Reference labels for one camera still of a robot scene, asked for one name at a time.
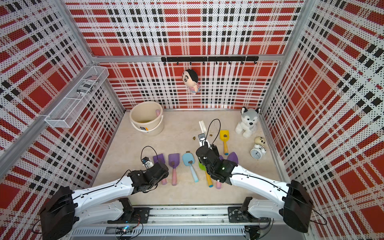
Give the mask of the light blue trowel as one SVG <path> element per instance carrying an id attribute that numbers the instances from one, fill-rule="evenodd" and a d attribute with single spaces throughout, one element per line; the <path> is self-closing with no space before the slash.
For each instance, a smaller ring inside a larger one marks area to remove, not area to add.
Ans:
<path id="1" fill-rule="evenodd" d="M 182 160 L 185 166 L 189 167 L 191 170 L 192 177 L 194 179 L 194 182 L 199 182 L 199 178 L 197 176 L 197 173 L 193 167 L 193 164 L 195 163 L 195 159 L 192 153 L 185 153 L 182 155 Z"/>

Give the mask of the green white scrub brush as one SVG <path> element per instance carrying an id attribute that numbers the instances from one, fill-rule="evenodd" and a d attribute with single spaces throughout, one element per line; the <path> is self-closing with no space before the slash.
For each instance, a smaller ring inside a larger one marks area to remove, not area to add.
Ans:
<path id="1" fill-rule="evenodd" d="M 204 121 L 199 121 L 199 126 L 200 126 L 202 133 L 206 135 L 207 134 L 207 128 L 205 126 Z"/>

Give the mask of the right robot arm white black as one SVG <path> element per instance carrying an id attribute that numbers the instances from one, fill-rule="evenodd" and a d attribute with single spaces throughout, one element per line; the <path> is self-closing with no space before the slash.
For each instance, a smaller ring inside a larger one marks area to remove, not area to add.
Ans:
<path id="1" fill-rule="evenodd" d="M 257 200 L 247 198 L 243 209 L 249 222 L 259 218 L 279 219 L 298 232 L 308 232 L 314 203 L 300 182 L 278 182 L 255 174 L 235 162 L 221 160 L 215 145 L 200 146 L 196 155 L 212 179 L 247 189 L 272 202 L 262 206 Z"/>

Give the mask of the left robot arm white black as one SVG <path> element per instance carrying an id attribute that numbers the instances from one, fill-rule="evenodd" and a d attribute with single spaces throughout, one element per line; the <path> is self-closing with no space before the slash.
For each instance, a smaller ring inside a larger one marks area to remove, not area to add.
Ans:
<path id="1" fill-rule="evenodd" d="M 148 193 L 168 175 L 165 164 L 155 163 L 146 170 L 127 170 L 118 180 L 96 187 L 75 191 L 61 187 L 39 212 L 42 238 L 59 240 L 79 227 L 137 220 L 128 197 Z"/>

